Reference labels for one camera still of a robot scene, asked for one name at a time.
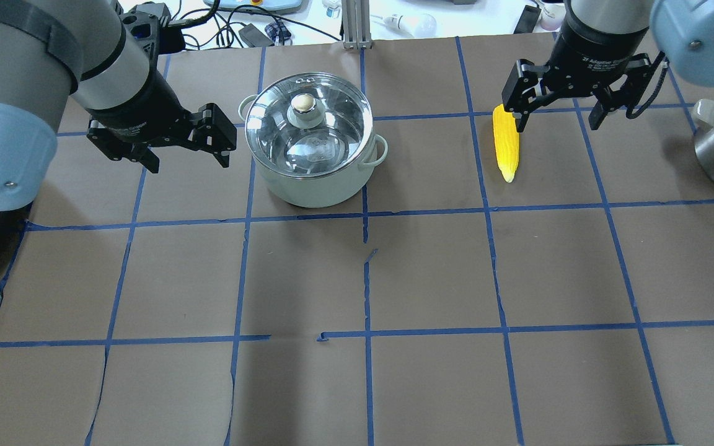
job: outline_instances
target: checkered cloth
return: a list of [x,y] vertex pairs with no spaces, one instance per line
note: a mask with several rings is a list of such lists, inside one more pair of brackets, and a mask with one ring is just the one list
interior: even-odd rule
[[286,45],[286,42],[290,45],[291,32],[286,28],[286,24],[282,20],[269,23],[264,30],[266,35],[274,40],[275,45]]

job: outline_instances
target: black cable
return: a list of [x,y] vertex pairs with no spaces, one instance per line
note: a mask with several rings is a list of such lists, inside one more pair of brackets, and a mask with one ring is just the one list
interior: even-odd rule
[[186,37],[191,37],[191,38],[195,41],[196,50],[200,51],[200,40],[198,40],[197,37],[192,36],[191,34],[183,34],[183,36],[184,36],[184,38],[186,38]]
[[[277,16],[275,16],[275,15],[272,14],[271,12],[267,11],[266,9],[261,8],[260,6],[253,6],[253,5],[239,5],[239,6],[236,6],[235,8],[233,8],[233,9],[230,11],[230,14],[227,15],[226,23],[228,23],[228,24],[230,23],[230,20],[233,19],[233,14],[235,14],[236,12],[241,12],[240,9],[246,9],[246,8],[258,9],[258,11],[266,12],[266,14],[260,14],[260,15],[269,15],[269,16],[271,16],[272,18],[274,18],[275,23],[277,24],[278,28],[280,28],[280,20],[278,19]],[[257,12],[242,12],[242,14],[257,14]]]
[[178,20],[183,20],[187,18],[187,16],[190,16],[191,14],[195,14],[196,12],[202,12],[202,11],[207,11],[208,8],[201,8],[201,9],[192,9],[192,11],[186,12],[186,14],[182,15]]
[[[219,6],[220,0],[213,0],[213,5],[210,9],[194,9],[193,11],[186,12],[186,14],[182,15],[179,20],[184,20],[187,16],[191,14],[195,14],[196,12],[202,12],[202,11],[208,11],[205,16],[198,17],[192,20],[184,20],[182,23],[170,23],[168,25],[168,28],[190,28],[191,26],[196,26],[196,25],[201,25],[202,23],[207,22],[210,20],[211,17],[214,17],[214,20],[216,22],[216,25],[218,26],[218,31],[216,31],[216,34],[214,34],[209,40],[207,40],[204,43],[199,43],[197,39],[195,39],[195,46],[199,50],[201,47],[206,46],[208,43],[211,42],[211,40],[216,39],[216,44],[218,45],[219,48],[232,48],[233,42],[238,42],[241,48],[244,48],[244,43],[241,42],[241,39],[239,39],[238,34],[233,30],[232,26],[233,24],[236,25],[241,25],[241,26],[246,26],[245,23],[243,22],[231,22],[233,18],[233,14],[236,12],[240,12],[241,14],[252,14],[252,15],[260,15],[260,16],[266,16],[266,17],[272,17],[275,20],[275,23],[278,25],[278,28],[281,28],[281,23],[280,20],[285,20],[286,22],[289,23],[295,23],[296,25],[304,26],[305,28],[312,29],[313,31],[316,31],[317,33],[324,34],[325,36],[337,40],[340,42],[340,37],[335,37],[332,34],[327,33],[326,31],[323,31],[319,28],[315,28],[314,26],[308,25],[307,23],[302,23],[302,22],[297,22],[296,20],[289,19],[287,17],[283,17],[278,14],[274,14],[274,12],[270,12],[268,9],[261,8],[260,6],[253,6],[253,5],[239,5],[236,6],[236,8],[232,9],[230,11],[230,14],[227,15],[227,18],[224,18],[219,14],[218,11],[216,11],[216,8]],[[241,9],[255,9],[255,11],[241,11]],[[218,20],[216,20],[216,17],[221,18],[224,20],[224,26],[219,26]],[[225,45],[222,46],[222,32],[226,32],[226,36],[224,37],[224,43]],[[281,45],[285,45],[285,38],[281,37],[280,43]]]
[[214,34],[213,36],[211,36],[211,38],[210,38],[209,40],[206,40],[205,42],[200,43],[200,46],[201,46],[201,47],[204,47],[204,46],[206,46],[208,43],[211,43],[211,40],[214,40],[217,36],[220,36],[220,34],[221,34],[223,31],[227,31],[227,34],[228,34],[229,36],[232,35],[233,37],[235,37],[236,40],[239,42],[239,45],[241,45],[241,48],[244,48],[244,44],[241,43],[241,40],[239,40],[239,37],[236,36],[236,32],[233,31],[232,28],[230,28],[230,25],[225,25],[225,26],[219,28],[219,30],[216,32],[216,34]]
[[652,102],[654,102],[655,98],[657,98],[657,95],[660,93],[660,88],[663,87],[663,82],[666,80],[666,74],[668,73],[668,59],[666,59],[666,54],[663,53],[663,51],[660,51],[652,63],[652,73],[654,73],[660,65],[660,62],[663,62],[664,60],[666,64],[663,65],[663,70],[660,71],[660,79],[658,79],[657,85],[654,86],[655,88],[654,91],[652,91],[651,96],[649,96],[649,99],[647,99],[646,102],[643,102],[643,105],[641,105],[638,110],[635,110],[635,107],[627,107],[627,112],[624,113],[627,119],[635,119],[638,118],[638,116],[641,116],[641,113],[648,109],[649,105],[652,105]]
[[181,16],[181,20],[178,20],[178,22],[170,22],[170,25],[167,25],[167,28],[186,29],[206,23],[208,20],[211,19],[211,17],[213,17],[213,15],[216,14],[216,11],[219,9],[219,1],[220,0],[213,0],[211,7],[207,9],[206,15],[189,20],[184,20],[183,18],[188,15],[184,14],[183,16]]
[[178,17],[178,14],[181,14],[181,9],[183,9],[183,0],[178,0],[178,12],[172,16],[171,20],[175,20],[175,18]]
[[[239,9],[245,9],[245,8],[258,9],[258,11],[261,11],[261,12],[257,12],[257,11],[239,11]],[[230,14],[229,14],[229,16],[228,16],[227,18],[229,18],[229,19],[232,18],[233,12],[241,12],[241,14],[254,14],[254,15],[261,15],[261,16],[269,16],[269,17],[274,18],[275,22],[277,22],[278,20],[285,20],[286,22],[295,23],[295,24],[297,24],[297,25],[304,26],[305,28],[312,29],[313,31],[316,31],[317,33],[324,34],[326,37],[329,37],[329,38],[331,38],[331,39],[334,39],[334,40],[337,40],[338,42],[340,42],[340,37],[335,37],[335,36],[333,36],[332,34],[329,34],[329,33],[327,33],[326,31],[323,31],[323,30],[321,30],[321,29],[319,29],[319,28],[315,28],[315,26],[310,26],[310,25],[308,25],[307,23],[297,22],[296,20],[291,20],[291,19],[289,19],[288,17],[283,17],[283,16],[278,15],[278,14],[273,14],[272,12],[268,11],[267,9],[261,8],[260,6],[253,6],[253,5],[240,5],[240,6],[236,6],[236,8],[234,8],[232,11],[230,11]]]

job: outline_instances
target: glass lid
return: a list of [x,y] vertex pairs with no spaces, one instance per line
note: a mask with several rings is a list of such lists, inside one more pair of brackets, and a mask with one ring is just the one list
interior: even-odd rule
[[255,160],[294,178],[345,168],[373,138],[368,100],[345,79],[327,73],[275,82],[255,99],[244,127]]

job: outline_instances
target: pot handle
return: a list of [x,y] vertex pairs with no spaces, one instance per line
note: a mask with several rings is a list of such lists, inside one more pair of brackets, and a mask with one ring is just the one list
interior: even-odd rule
[[239,118],[241,118],[241,121],[247,121],[247,119],[244,118],[244,107],[250,102],[255,101],[255,99],[258,99],[258,95],[250,94],[249,96],[244,98],[244,101],[241,101],[241,104],[239,104]]
[[369,163],[363,163],[362,161],[360,164],[358,164],[360,167],[377,167],[379,164],[382,164],[385,162],[385,159],[387,158],[387,151],[389,150],[389,145],[387,144],[387,139],[383,138],[382,135],[376,135],[376,139],[379,140],[379,142],[382,143],[383,146],[385,146],[385,151],[382,153],[382,156],[378,158],[376,161],[370,161]]
[[690,111],[700,129],[708,131],[714,126],[714,101],[711,99],[699,99]]

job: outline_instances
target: yellow corn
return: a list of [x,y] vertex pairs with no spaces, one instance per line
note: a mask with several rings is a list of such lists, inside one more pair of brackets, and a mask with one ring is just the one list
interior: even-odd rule
[[516,132],[514,116],[498,105],[492,112],[492,127],[495,134],[495,155],[498,167],[507,183],[514,181],[519,166],[519,133]]

